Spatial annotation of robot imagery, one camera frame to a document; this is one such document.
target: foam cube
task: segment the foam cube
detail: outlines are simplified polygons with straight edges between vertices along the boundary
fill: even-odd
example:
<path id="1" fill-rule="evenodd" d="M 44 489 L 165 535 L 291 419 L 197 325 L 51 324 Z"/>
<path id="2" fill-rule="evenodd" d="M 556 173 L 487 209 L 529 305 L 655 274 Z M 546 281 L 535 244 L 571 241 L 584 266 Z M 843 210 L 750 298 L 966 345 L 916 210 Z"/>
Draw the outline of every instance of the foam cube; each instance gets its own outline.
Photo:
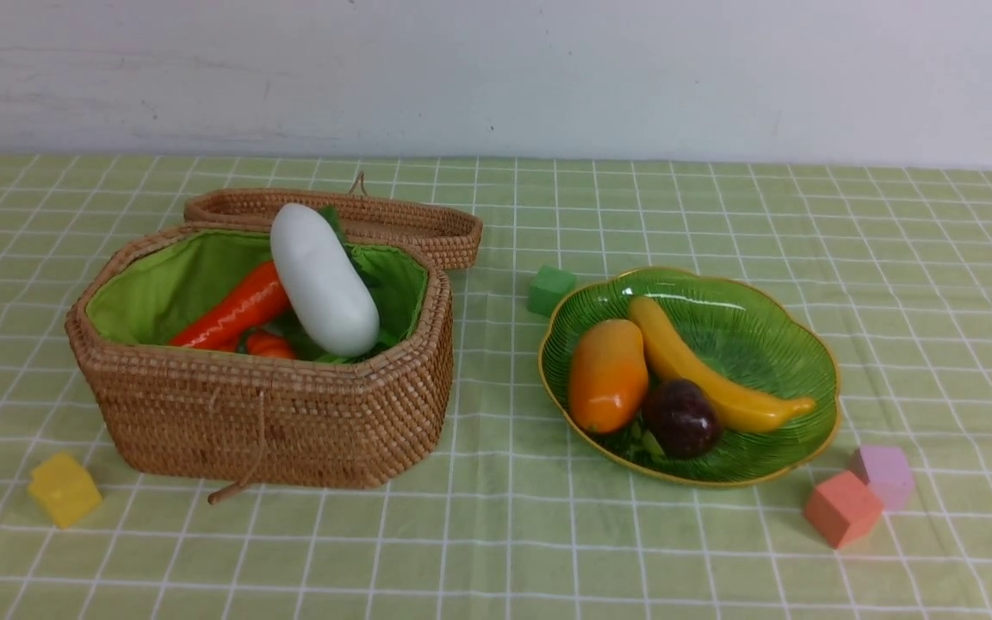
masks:
<path id="1" fill-rule="evenodd" d="M 527 311 L 548 317 L 555 307 L 576 288 L 576 275 L 543 264 L 530 283 L 527 294 Z"/>
<path id="2" fill-rule="evenodd" d="M 869 534 L 882 515 L 883 500 L 851 471 L 818 484 L 803 510 L 810 525 L 834 549 Z"/>
<path id="3" fill-rule="evenodd" d="M 59 452 L 33 470 L 28 494 L 61 530 L 74 525 L 102 503 L 86 468 L 67 452 Z"/>
<path id="4" fill-rule="evenodd" d="M 887 511 L 904 509 L 914 493 L 913 470 L 896 446 L 859 446 L 847 468 L 883 500 Z"/>

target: green block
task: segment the green block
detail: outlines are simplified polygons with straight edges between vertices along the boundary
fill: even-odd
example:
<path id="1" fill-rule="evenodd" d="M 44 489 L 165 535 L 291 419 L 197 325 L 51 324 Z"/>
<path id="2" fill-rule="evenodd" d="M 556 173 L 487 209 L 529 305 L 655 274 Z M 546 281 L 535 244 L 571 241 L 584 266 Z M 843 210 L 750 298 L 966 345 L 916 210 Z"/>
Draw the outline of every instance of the green block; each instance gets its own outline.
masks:
<path id="1" fill-rule="evenodd" d="M 530 283 L 527 310 L 529 313 L 548 317 L 554 313 L 555 307 L 558 307 L 564 295 L 572 293 L 574 288 L 576 288 L 576 275 L 543 264 Z"/>

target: toy banana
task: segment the toy banana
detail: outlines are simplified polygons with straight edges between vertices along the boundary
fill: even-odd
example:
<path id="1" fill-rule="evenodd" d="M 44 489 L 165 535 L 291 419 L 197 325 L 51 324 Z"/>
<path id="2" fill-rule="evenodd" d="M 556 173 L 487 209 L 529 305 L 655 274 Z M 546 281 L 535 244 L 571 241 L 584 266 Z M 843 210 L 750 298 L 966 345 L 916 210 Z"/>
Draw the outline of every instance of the toy banana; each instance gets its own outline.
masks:
<path id="1" fill-rule="evenodd" d="M 627 318 L 642 330 L 649 368 L 662 381 L 685 378 L 699 385 L 722 426 L 730 431 L 773 432 L 814 411 L 814 398 L 783 400 L 721 376 L 686 345 L 654 299 L 641 295 L 631 299 Z"/>

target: purple block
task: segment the purple block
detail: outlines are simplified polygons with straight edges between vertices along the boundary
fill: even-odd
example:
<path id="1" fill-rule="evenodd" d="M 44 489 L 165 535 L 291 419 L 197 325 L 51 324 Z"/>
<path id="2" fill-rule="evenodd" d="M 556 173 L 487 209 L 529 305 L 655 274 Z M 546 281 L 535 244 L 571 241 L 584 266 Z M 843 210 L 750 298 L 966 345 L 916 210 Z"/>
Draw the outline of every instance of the purple block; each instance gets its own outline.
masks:
<path id="1" fill-rule="evenodd" d="M 847 468 L 883 500 L 886 510 L 904 509 L 913 495 L 913 470 L 901 448 L 859 446 Z"/>

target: toy carrot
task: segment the toy carrot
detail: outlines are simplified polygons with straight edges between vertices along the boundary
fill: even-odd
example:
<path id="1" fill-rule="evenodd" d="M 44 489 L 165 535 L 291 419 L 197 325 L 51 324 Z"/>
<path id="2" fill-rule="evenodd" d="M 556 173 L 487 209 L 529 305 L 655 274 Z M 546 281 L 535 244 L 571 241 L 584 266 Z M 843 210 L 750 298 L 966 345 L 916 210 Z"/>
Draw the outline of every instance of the toy carrot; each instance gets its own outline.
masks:
<path id="1" fill-rule="evenodd" d="M 286 338 L 263 328 L 251 328 L 236 340 L 229 340 L 215 350 L 225 353 L 243 353 L 245 356 L 280 357 L 296 360 L 296 352 Z"/>
<path id="2" fill-rule="evenodd" d="M 172 346 L 217 349 L 290 307 L 273 260 L 259 264 L 223 301 L 174 337 Z"/>

